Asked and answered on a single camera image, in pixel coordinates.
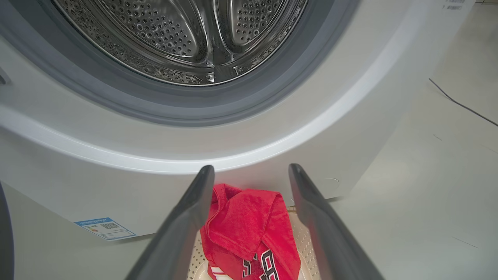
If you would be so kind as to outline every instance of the floor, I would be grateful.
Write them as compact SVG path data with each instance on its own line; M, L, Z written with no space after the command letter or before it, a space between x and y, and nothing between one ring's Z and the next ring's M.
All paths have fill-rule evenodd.
M474 7L432 78L498 122L498 6ZM150 241L99 240L5 192L16 201L17 280L121 280ZM351 194L332 204L386 279L466 280L498 279L497 199L498 127L427 82Z

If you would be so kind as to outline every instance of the white washing machine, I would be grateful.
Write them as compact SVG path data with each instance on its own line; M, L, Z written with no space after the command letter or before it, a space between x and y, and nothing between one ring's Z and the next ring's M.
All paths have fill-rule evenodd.
M346 195L468 0L1 0L0 180L154 233L199 169Z

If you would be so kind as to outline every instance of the clothing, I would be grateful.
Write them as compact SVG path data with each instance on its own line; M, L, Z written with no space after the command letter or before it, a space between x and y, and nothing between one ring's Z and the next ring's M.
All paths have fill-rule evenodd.
M297 280L301 261L278 192L214 186L201 238L214 280Z

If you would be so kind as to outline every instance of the white floor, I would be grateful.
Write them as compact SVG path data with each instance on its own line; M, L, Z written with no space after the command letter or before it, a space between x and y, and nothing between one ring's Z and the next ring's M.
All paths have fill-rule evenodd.
M498 122L498 6L474 7L433 79ZM122 280L150 240L106 242L5 192L17 280ZM495 200L498 127L428 82L351 194L333 206L388 280L498 279Z

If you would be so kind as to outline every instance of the thin black wire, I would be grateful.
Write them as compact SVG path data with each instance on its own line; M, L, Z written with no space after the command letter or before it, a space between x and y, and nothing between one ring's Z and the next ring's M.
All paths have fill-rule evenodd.
M471 111L472 113L474 113L474 114L478 115L479 117L481 117L481 118L485 119L486 121L488 121L488 122L490 122L490 123L492 123L492 124L494 124L495 126L497 126L497 127L498 127L498 124L497 124L497 123L495 123L495 122L493 122L492 120L490 120L490 119L488 119L488 118L484 117L483 115L481 115L481 114L477 113L476 111L474 111L474 110L470 109L469 107L467 107L467 106L463 105L462 103L459 103L459 102L458 102L458 101L456 101L455 99L451 98L449 95L447 95L447 94L444 92L444 90L442 90L442 89L441 89L441 88L440 88L440 87L439 87L436 83L434 83L434 81L433 81L431 78L429 78L429 81L431 81L431 82L432 82L432 83L433 83L433 84L434 84L434 85L435 85L435 86L436 86L436 87L437 87L437 88L438 88L438 89L439 89L439 90L440 90L440 91L441 91L441 92L442 92L442 93L443 93L446 97L448 97L448 99L450 99L451 101L455 102L456 104L458 104L458 105L462 106L463 108L465 108L465 109L467 109L467 110Z

